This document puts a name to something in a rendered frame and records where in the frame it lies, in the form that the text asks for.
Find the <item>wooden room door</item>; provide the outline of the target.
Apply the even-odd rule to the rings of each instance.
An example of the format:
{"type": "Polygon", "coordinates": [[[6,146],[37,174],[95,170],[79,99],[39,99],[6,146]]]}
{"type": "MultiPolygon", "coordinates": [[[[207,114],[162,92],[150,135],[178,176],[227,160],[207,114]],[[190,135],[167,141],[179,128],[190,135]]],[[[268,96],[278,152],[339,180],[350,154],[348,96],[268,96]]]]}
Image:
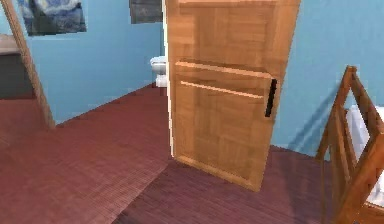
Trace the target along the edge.
{"type": "Polygon", "coordinates": [[[300,3],[164,0],[177,161],[260,190],[300,3]]]}

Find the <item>white toilet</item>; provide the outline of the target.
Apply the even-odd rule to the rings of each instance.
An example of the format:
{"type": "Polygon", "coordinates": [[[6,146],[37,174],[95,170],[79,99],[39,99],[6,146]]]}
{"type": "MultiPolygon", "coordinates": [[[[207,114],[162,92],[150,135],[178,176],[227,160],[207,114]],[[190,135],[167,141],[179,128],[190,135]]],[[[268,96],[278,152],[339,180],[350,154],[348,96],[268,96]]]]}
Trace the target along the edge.
{"type": "Polygon", "coordinates": [[[156,75],[155,84],[159,88],[167,86],[166,65],[167,60],[165,56],[157,56],[150,59],[152,72],[156,75]]]}

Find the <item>dark grey cabinet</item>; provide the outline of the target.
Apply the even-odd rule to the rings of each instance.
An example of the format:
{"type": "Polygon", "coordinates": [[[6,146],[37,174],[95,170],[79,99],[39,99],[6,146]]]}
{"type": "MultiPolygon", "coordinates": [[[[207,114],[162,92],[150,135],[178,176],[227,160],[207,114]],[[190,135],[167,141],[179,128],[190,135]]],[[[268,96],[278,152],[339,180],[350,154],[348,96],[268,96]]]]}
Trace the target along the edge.
{"type": "Polygon", "coordinates": [[[12,35],[0,33],[0,99],[33,99],[34,88],[12,35]]]}

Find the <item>dark grey wall picture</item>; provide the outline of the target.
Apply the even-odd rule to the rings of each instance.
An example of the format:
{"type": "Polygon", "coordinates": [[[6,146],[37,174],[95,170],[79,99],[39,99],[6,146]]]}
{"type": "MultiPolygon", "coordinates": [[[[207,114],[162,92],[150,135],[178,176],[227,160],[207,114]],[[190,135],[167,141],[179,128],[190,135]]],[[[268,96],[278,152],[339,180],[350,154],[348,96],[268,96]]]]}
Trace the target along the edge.
{"type": "Polygon", "coordinates": [[[129,0],[129,7],[133,24],[163,20],[162,0],[129,0]]]}

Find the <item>wooden door frame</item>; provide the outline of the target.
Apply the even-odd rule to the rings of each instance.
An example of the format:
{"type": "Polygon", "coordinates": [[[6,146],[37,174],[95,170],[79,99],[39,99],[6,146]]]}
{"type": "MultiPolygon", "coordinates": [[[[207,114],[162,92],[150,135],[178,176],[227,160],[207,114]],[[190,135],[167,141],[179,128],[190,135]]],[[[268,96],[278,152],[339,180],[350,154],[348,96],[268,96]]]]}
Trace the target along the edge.
{"type": "Polygon", "coordinates": [[[21,23],[18,19],[14,4],[12,0],[0,0],[0,3],[5,11],[5,16],[10,25],[13,37],[15,38],[16,44],[19,47],[21,58],[23,64],[28,72],[28,77],[31,81],[31,84],[34,88],[34,93],[36,100],[39,104],[42,116],[44,118],[45,124],[50,129],[56,127],[56,123],[53,119],[51,108],[47,101],[46,95],[43,90],[40,78],[38,76],[31,52],[28,48],[21,23]]]}

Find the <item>wooden bed frame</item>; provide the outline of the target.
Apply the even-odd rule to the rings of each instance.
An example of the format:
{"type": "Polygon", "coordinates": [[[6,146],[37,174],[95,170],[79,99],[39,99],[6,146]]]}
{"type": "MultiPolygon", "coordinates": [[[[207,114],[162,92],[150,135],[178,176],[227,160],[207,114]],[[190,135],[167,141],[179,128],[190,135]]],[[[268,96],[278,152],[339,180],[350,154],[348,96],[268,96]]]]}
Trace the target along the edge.
{"type": "Polygon", "coordinates": [[[325,164],[330,155],[333,216],[321,224],[384,224],[384,205],[368,199],[384,173],[384,116],[373,104],[361,83],[357,68],[348,66],[340,82],[316,159],[325,164]],[[360,154],[353,147],[344,108],[352,93],[369,137],[360,154]]]}

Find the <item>blue swirl wall painting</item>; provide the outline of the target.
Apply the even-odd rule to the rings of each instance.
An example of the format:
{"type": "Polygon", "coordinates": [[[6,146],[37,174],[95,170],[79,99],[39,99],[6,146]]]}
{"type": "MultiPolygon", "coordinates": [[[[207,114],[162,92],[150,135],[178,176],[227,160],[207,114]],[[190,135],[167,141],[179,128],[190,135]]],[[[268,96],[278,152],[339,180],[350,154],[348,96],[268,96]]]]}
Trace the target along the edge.
{"type": "Polygon", "coordinates": [[[17,3],[29,36],[87,31],[81,0],[17,0],[17,3]]]}

